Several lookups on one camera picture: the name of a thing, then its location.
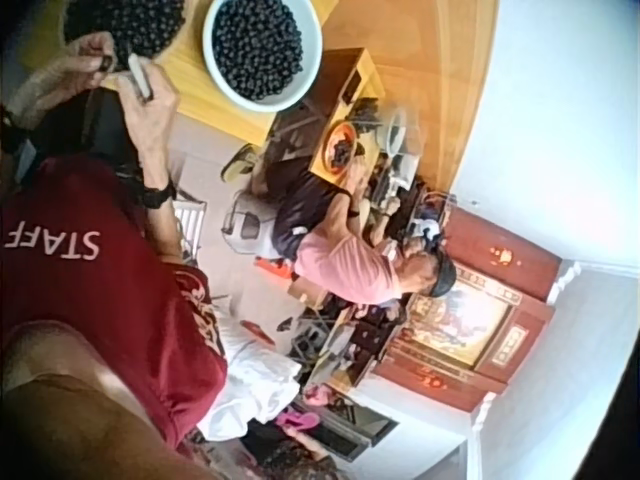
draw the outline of slipper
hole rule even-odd
[[[251,173],[259,161],[256,147],[247,143],[225,165],[220,173],[220,178],[224,183],[231,183],[239,176]]]

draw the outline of white bowl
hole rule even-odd
[[[254,112],[280,112],[289,108],[307,93],[318,74],[322,59],[322,29],[316,16],[311,0],[282,0],[289,7],[293,18],[302,34],[302,71],[296,73],[291,83],[278,95],[270,95],[259,101],[251,101],[236,93],[224,79],[213,56],[213,25],[216,15],[224,2],[229,0],[214,0],[209,7],[209,13],[202,30],[202,50],[209,74],[216,85],[229,99],[237,105]]]

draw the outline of wrist watch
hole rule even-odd
[[[9,155],[15,155],[27,141],[29,132],[16,126],[13,115],[7,111],[4,105],[0,105],[0,121],[2,122],[0,128],[2,151]]]
[[[164,202],[169,200],[169,198],[175,200],[176,195],[176,187],[173,185],[173,182],[169,180],[169,183],[163,190],[145,187],[142,192],[142,204],[145,208],[157,210]]]

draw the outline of black cap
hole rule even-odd
[[[456,273],[456,266],[453,264],[451,257],[447,255],[447,252],[439,248],[433,252],[433,255],[437,260],[436,283],[431,288],[429,296],[438,298],[446,295],[453,288],[458,274]]]

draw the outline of white wall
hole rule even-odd
[[[584,272],[481,432],[487,480],[570,480],[584,458],[638,335],[638,281]]]
[[[462,444],[415,480],[466,480],[466,462],[466,444]]]
[[[638,265],[632,0],[501,0],[453,192],[562,258]]]
[[[354,480],[412,480],[455,450],[470,429],[468,413],[375,375],[350,397],[399,423],[353,463],[338,462]]]

